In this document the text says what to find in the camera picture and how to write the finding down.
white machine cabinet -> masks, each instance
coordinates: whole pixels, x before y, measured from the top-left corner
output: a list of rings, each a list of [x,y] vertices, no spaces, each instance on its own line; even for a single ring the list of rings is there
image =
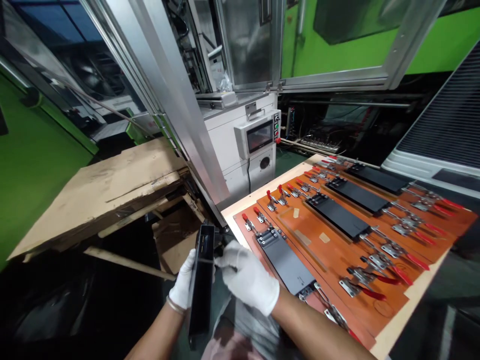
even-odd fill
[[[245,93],[238,98],[238,104],[224,110],[200,108],[230,192],[217,204],[220,211],[275,177],[275,139],[280,138],[277,95]]]

hand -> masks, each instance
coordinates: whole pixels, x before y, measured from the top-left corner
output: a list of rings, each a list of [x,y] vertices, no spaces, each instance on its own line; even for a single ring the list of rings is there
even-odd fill
[[[189,302],[190,279],[192,278],[192,268],[194,267],[196,253],[195,249],[190,250],[178,272],[175,285],[168,294],[170,300],[183,310],[187,309]]]
[[[279,299],[280,284],[253,252],[232,241],[223,256],[215,259],[215,265],[221,268],[223,282],[234,296],[265,316],[272,313]]]

black rectangular panel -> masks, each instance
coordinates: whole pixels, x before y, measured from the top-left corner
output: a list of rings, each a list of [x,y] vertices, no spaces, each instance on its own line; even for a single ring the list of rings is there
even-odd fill
[[[390,206],[390,202],[384,198],[341,177],[335,178],[325,186],[374,216],[380,216],[382,209]]]
[[[452,171],[443,168],[431,178],[480,192],[480,177],[465,172]]]
[[[207,220],[196,236],[196,258],[192,269],[189,291],[188,338],[195,348],[195,338],[209,334],[212,276],[214,271],[214,241],[217,229]]]
[[[265,231],[261,234],[261,238],[262,240],[259,240],[261,248],[290,294],[297,296],[315,282],[313,275],[277,230],[274,229],[273,233],[270,230]]]
[[[306,203],[354,242],[359,240],[360,234],[370,232],[370,225],[325,194],[318,193]]]
[[[362,164],[355,164],[345,170],[345,172],[394,195],[400,195],[402,189],[409,184],[409,181],[407,180],[401,180],[398,177],[372,169],[371,167]]]

fan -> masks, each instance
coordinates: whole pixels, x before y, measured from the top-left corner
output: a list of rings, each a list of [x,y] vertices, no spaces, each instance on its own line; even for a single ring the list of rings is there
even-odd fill
[[[118,64],[106,52],[76,52],[70,57],[71,69],[92,92],[115,97],[125,90],[120,80],[122,71]]]

wrist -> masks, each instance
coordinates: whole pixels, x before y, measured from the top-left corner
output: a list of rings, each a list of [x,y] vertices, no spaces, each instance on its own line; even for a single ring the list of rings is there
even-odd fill
[[[165,301],[175,312],[179,313],[182,316],[185,315],[185,309],[174,303],[172,299],[170,299],[170,296],[167,295]]]
[[[268,280],[269,280],[269,284],[268,286],[266,286],[266,288],[268,289],[269,296],[267,299],[261,299],[261,308],[259,308],[261,313],[266,317],[270,316],[280,296],[279,281],[276,278],[271,276],[269,276]]]
[[[181,289],[177,288],[177,284],[175,284],[175,286],[173,286],[168,293],[169,300],[183,311],[187,310],[188,297],[188,289],[186,291],[182,291]]]

